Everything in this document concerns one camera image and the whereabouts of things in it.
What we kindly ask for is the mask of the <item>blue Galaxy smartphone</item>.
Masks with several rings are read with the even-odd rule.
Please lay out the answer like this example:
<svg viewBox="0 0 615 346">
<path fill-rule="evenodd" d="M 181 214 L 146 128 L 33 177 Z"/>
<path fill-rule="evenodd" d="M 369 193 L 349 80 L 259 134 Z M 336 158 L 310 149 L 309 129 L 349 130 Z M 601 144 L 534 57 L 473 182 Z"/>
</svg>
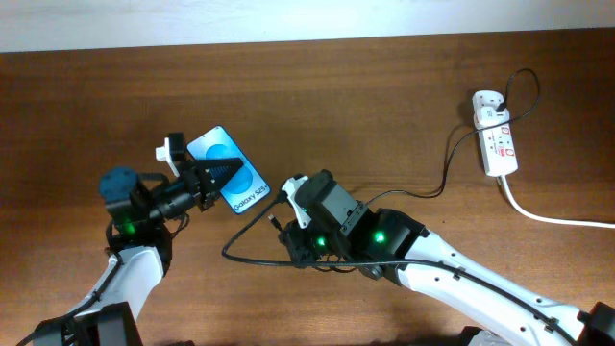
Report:
<svg viewBox="0 0 615 346">
<path fill-rule="evenodd" d="M 213 178 L 228 179 L 220 192 L 235 214 L 250 209 L 271 192 L 269 184 L 222 126 L 216 126 L 189 142 L 187 151 L 199 161 L 241 159 L 243 164 L 239 168 L 221 166 L 210 170 Z"/>
</svg>

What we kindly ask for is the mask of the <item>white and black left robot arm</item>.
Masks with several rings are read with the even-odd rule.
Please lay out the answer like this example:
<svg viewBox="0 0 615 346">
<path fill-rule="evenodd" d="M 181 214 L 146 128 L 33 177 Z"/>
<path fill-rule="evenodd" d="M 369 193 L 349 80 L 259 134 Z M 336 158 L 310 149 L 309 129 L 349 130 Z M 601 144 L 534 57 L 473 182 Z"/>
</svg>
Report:
<svg viewBox="0 0 615 346">
<path fill-rule="evenodd" d="M 188 211 L 212 207 L 242 165 L 240 158 L 184 160 L 175 180 L 129 167 L 108 171 L 99 184 L 111 217 L 105 229 L 108 267 L 76 307 L 41 321 L 22 344 L 141 344 L 135 321 L 173 257 L 175 235 L 166 221 L 185 227 Z"/>
</svg>

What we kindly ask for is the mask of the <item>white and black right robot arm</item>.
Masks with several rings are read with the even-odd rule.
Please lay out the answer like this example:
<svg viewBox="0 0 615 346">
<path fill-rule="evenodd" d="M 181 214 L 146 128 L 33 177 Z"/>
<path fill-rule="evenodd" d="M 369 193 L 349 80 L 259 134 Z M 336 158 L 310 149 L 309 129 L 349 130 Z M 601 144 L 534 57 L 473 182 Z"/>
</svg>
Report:
<svg viewBox="0 0 615 346">
<path fill-rule="evenodd" d="M 291 260 L 336 256 L 362 275 L 436 299 L 480 324 L 469 345 L 611 345 L 614 309 L 585 312 L 531 292 L 460 254 L 401 211 L 369 207 L 332 174 L 296 175 L 282 186 L 295 220 L 280 235 Z"/>
</svg>

